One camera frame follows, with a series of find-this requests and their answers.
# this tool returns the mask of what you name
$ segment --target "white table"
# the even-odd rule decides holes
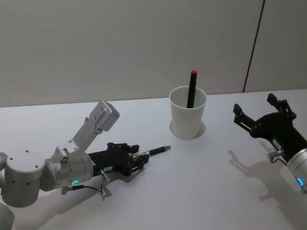
[[[295,127],[307,137],[307,90],[274,92],[297,114]],[[112,102],[120,119],[99,135],[88,153],[108,142],[139,144],[140,152],[172,149],[150,158],[126,183],[107,185],[104,201],[87,189],[61,195],[43,192],[30,207],[11,208],[16,230],[294,230],[307,228],[307,196],[280,162],[269,163],[269,142],[253,139],[233,123],[235,103],[254,119],[275,109],[268,92],[209,95],[205,133],[183,141],[170,131],[167,98]],[[49,158],[80,128],[96,103],[0,109],[0,150],[32,150]],[[230,160],[242,163],[240,170]],[[87,184],[99,186],[96,177]]]

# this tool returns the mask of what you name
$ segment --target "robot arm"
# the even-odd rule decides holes
[[[0,153],[0,188],[3,201],[13,207],[33,204],[39,189],[50,191],[88,181],[93,161],[85,150],[102,131],[108,131],[119,118],[116,109],[99,102],[72,140],[57,146],[50,159],[31,151],[14,157]]]
[[[292,112],[286,100],[277,100],[272,93],[269,94],[267,101],[278,112],[264,115],[254,121],[242,112],[238,104],[235,104],[234,122],[249,132],[253,138],[267,139],[276,149],[276,152],[269,154],[271,162],[275,162],[275,157],[281,156],[305,193],[307,189],[307,141],[293,127],[292,121],[296,118],[296,114]]]

